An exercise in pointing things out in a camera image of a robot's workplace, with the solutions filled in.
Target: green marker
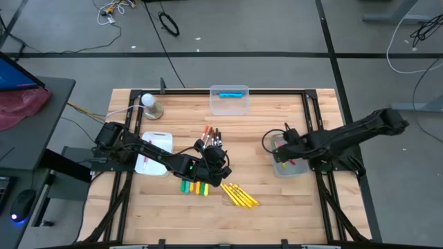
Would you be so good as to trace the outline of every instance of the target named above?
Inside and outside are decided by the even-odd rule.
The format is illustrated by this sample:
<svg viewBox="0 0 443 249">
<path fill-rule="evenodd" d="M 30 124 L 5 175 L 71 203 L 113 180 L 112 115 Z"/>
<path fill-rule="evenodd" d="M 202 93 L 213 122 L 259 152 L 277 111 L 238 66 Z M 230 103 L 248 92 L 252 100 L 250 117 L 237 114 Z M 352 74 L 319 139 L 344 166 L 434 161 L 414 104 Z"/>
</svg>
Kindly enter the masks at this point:
<svg viewBox="0 0 443 249">
<path fill-rule="evenodd" d="M 200 195 L 205 194 L 205 184 L 206 183 L 200 183 Z"/>
<path fill-rule="evenodd" d="M 180 190 L 182 192 L 185 192 L 185 189 L 186 189 L 186 181 L 181 179 L 181 189 Z"/>
</svg>

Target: yellow cable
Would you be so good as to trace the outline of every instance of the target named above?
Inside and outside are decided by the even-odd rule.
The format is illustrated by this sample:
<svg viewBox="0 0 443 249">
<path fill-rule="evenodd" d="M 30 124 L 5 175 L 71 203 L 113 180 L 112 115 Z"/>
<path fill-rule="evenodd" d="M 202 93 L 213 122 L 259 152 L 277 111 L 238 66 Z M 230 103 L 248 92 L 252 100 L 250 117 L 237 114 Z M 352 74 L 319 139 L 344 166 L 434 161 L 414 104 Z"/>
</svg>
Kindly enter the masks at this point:
<svg viewBox="0 0 443 249">
<path fill-rule="evenodd" d="M 92 112 L 86 110 L 85 108 L 79 107 L 78 105 L 76 105 L 76 104 L 74 104 L 74 103 L 72 103 L 72 102 L 68 102 L 68 105 L 71 106 L 71 107 L 73 107 L 74 109 L 77 109 L 77 110 L 79 110 L 79 111 L 84 112 L 84 114 L 85 114 L 85 115 L 88 115 L 89 117 L 92 117 L 92 118 L 95 118 L 95 119 L 98 119 L 98 120 L 101 120 L 101 121 L 105 121 L 104 118 L 102 118 L 102 117 L 100 117 L 100 116 L 96 116 L 96 115 L 94 115 Z"/>
</svg>

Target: white ball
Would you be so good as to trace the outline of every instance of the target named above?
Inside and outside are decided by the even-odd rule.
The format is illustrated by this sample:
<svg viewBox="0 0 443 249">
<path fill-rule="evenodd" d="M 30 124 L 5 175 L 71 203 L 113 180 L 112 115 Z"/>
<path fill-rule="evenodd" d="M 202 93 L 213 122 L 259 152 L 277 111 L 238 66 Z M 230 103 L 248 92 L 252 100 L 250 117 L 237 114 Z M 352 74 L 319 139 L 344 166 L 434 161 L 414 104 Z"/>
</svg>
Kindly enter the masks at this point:
<svg viewBox="0 0 443 249">
<path fill-rule="evenodd" d="M 146 93 L 141 96 L 141 102 L 145 107 L 152 107 L 155 103 L 155 98 L 152 94 Z"/>
</svg>

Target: orange marker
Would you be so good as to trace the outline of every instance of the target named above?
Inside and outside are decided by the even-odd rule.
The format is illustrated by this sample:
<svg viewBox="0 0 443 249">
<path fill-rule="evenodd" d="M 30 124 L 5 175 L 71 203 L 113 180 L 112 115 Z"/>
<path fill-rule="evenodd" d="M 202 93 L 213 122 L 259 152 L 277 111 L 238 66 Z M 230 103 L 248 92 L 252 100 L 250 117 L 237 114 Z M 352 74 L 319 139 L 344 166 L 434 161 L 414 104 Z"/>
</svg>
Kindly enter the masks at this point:
<svg viewBox="0 0 443 249">
<path fill-rule="evenodd" d="M 200 139 L 204 139 L 205 138 L 205 135 L 206 135 L 206 132 L 208 131 L 208 128 L 209 128 L 209 126 L 208 125 L 206 125 L 206 127 L 205 127 L 205 129 L 204 129 L 204 131 L 203 131 L 203 134 L 201 135 L 201 138 Z"/>
</svg>

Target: black desk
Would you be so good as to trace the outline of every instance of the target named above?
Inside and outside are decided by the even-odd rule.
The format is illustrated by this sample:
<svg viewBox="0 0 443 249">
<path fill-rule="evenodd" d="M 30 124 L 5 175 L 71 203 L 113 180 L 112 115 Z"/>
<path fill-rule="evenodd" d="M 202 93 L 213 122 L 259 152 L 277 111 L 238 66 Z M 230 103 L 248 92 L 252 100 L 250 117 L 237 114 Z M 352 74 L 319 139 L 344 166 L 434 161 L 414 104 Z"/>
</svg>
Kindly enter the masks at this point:
<svg viewBox="0 0 443 249">
<path fill-rule="evenodd" d="M 33 203 L 32 210 L 35 209 L 50 169 L 37 168 L 34 174 L 32 170 L 24 169 L 34 169 L 39 165 L 75 85 L 75 80 L 69 79 L 40 77 L 40 80 L 53 93 L 50 101 L 37 115 L 23 119 L 11 129 L 0 131 L 0 142 L 15 146 L 15 149 L 0 162 L 0 175 L 17 177 L 10 196 L 0 213 L 0 247 L 2 249 L 18 247 L 23 237 L 29 218 L 19 224 L 12 222 L 10 218 L 12 202 L 21 191 L 30 188 L 31 178 L 34 177 L 33 189 L 37 192 L 37 198 Z"/>
</svg>

